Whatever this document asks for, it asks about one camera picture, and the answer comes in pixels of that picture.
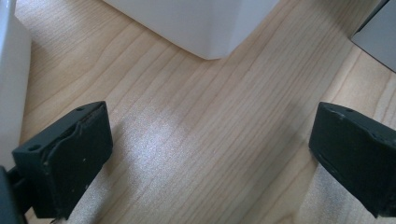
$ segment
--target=wooden floor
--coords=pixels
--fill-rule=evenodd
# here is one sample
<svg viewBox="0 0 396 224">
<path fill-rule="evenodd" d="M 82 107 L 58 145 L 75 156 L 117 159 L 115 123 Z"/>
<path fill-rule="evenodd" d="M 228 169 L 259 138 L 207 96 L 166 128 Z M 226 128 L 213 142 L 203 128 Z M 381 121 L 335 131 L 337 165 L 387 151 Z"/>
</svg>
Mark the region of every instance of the wooden floor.
<svg viewBox="0 0 396 224">
<path fill-rule="evenodd" d="M 100 0 L 19 0 L 33 38 L 21 141 L 106 100 L 113 155 L 67 223 L 375 222 L 322 200 L 307 140 L 319 101 L 396 128 L 396 75 L 349 40 L 376 2 L 280 0 L 205 61 Z"/>
</svg>

